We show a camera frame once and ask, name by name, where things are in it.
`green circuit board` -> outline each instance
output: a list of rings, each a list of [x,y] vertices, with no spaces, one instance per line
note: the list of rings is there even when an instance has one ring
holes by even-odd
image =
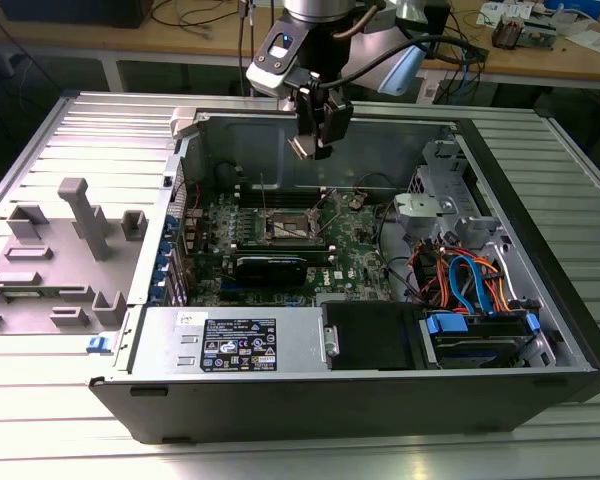
[[[239,208],[222,198],[203,208],[204,221],[197,223],[195,237],[189,236],[193,240],[189,243],[189,268],[195,277],[190,305],[316,306],[317,301],[326,299],[392,298],[373,244],[377,224],[373,206],[354,211],[347,205],[347,195],[336,193],[313,212],[271,208],[265,214],[262,208]],[[308,235],[309,225],[319,235]],[[301,286],[226,288],[232,280],[227,264],[237,256],[236,246],[252,249],[257,255],[273,255],[280,254],[275,250],[280,245],[287,248],[285,255],[310,259],[326,255],[330,261],[310,266]]]

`wire bundle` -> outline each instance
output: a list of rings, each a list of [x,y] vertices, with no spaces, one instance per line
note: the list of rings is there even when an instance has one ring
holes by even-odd
[[[487,288],[487,291],[491,295],[491,301],[493,301],[493,310],[495,312],[512,311],[511,308],[509,308],[509,302],[507,301],[504,293],[504,275],[506,275],[506,273],[501,272],[486,258],[480,257],[475,253],[460,247],[437,246],[436,248],[431,249],[427,253],[425,253],[425,250],[428,249],[423,244],[420,244],[418,247],[416,247],[413,255],[408,261],[408,265],[413,268],[414,263],[419,255],[436,255],[436,276],[429,280],[429,282],[418,291],[418,295],[422,301],[426,301],[429,296],[428,293],[432,290],[433,287],[437,286],[439,288],[439,292],[436,293],[431,299],[429,299],[427,303],[432,304],[438,308],[448,309],[450,305],[453,305],[457,301],[457,305],[451,308],[454,312],[463,314],[473,313],[472,311],[470,311],[470,308],[466,306],[466,304],[463,304],[462,300],[464,300],[464,297],[454,295],[456,297],[454,300],[454,298],[452,297],[452,289],[450,288],[450,265],[454,262],[454,260],[457,262],[456,258],[464,257],[470,260],[470,262],[473,262],[474,264],[478,265],[479,268],[482,270],[481,273],[487,277],[483,279],[482,276],[479,276],[478,278],[474,278],[474,281],[477,280],[478,282],[482,282]],[[459,265],[459,267],[469,268],[470,263],[462,263]]]

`wooden desk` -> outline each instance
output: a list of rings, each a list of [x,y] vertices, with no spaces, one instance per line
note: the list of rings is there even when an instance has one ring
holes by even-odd
[[[215,5],[211,0],[180,0],[181,8],[204,8]],[[489,27],[475,27],[477,10],[481,0],[453,0],[458,12],[461,30],[473,43],[490,51],[483,81],[503,83],[524,83],[548,86],[600,88],[600,53],[576,45],[564,38],[558,38],[552,51],[519,48],[508,51],[491,46]],[[235,11],[235,2],[191,16],[191,20],[202,21]],[[165,6],[158,13],[159,18],[176,22],[171,6]],[[256,9],[255,39],[256,48],[264,39],[269,28],[269,10]],[[117,62],[139,60],[184,64],[237,65],[238,18],[231,16],[214,22],[213,38],[205,40],[179,28],[166,27],[150,18],[138,29],[117,29],[100,26],[79,26],[47,23],[8,22],[0,12],[0,19],[9,33],[21,42],[32,54],[59,55],[69,57],[96,58],[102,62],[112,91],[124,89]],[[248,58],[248,35],[245,35],[243,56],[245,65]],[[0,31],[0,52],[18,52]],[[441,61],[426,61],[421,75],[439,81],[454,72],[455,67]]]

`yellow wire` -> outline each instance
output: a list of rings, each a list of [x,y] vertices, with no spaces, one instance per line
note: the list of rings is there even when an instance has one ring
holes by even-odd
[[[510,312],[511,309],[509,308],[509,305],[507,304],[507,299],[504,296],[504,282],[502,281],[502,279],[500,279],[500,298],[502,299],[502,304],[504,305],[504,309],[507,312]]]

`blue cable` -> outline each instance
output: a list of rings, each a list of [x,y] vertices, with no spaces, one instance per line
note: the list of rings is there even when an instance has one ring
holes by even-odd
[[[475,313],[475,309],[471,302],[464,298],[458,289],[458,283],[456,281],[456,268],[458,264],[461,262],[467,262],[469,268],[471,269],[471,273],[473,274],[473,278],[476,283],[476,293],[478,294],[478,302],[480,302],[480,308],[483,312],[487,314],[493,313],[493,307],[491,306],[491,300],[489,300],[489,296],[484,291],[484,284],[482,282],[482,273],[480,272],[480,267],[471,260],[469,257],[465,255],[459,255],[455,257],[451,263],[449,264],[449,286],[451,287],[451,293],[458,299],[460,303],[462,303],[471,315]]]
[[[464,60],[464,50],[460,50],[460,54],[462,55],[462,59]],[[469,65],[464,66],[464,72],[462,73],[462,81],[460,82],[460,88],[453,94],[453,101],[451,102],[453,105],[458,103],[458,99],[462,95],[462,91],[466,85],[467,76],[469,75]]]

